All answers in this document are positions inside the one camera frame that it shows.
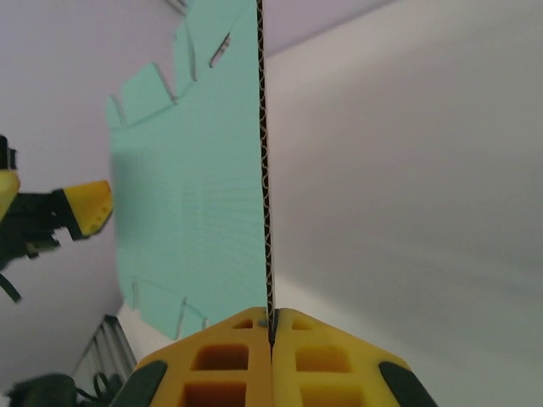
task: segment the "black cable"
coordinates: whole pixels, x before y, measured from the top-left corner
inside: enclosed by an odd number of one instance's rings
[[[14,285],[9,282],[6,276],[2,273],[0,273],[0,287],[6,292],[14,303],[18,303],[20,301],[20,294],[17,291],[17,288],[15,288]]]
[[[100,387],[100,382],[102,382],[102,386],[104,387],[104,390]],[[99,372],[92,378],[92,384],[94,387],[94,392],[96,393],[96,396],[93,396],[89,393],[87,393],[85,390],[81,388],[77,388],[76,391],[79,395],[81,395],[84,399],[87,399],[88,401],[92,401],[95,403],[104,403],[105,405],[109,405],[117,395],[118,390],[114,389],[111,383],[111,380],[108,379],[106,375],[104,375],[103,372]]]

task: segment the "white ceiling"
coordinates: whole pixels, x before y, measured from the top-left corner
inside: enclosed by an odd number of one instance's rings
[[[270,52],[382,0],[266,0]],[[25,191],[108,177],[105,97],[148,61],[171,79],[178,15],[160,0],[0,3],[0,132],[19,150]],[[104,313],[120,304],[111,226],[6,271],[23,295],[0,295],[0,388],[70,371]]]

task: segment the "black rubber pad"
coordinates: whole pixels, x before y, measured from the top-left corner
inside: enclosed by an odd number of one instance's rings
[[[164,361],[156,360],[134,371],[110,407],[149,407],[167,369]]]
[[[9,154],[8,139],[0,135],[0,170],[9,168]]]
[[[379,370],[400,407],[437,407],[412,371],[392,362],[382,362]]]
[[[64,193],[64,189],[55,189],[51,192],[51,209],[57,214],[62,221],[62,227],[68,229],[71,240],[83,240],[88,237],[83,236],[76,216],[71,209],[70,202]]]

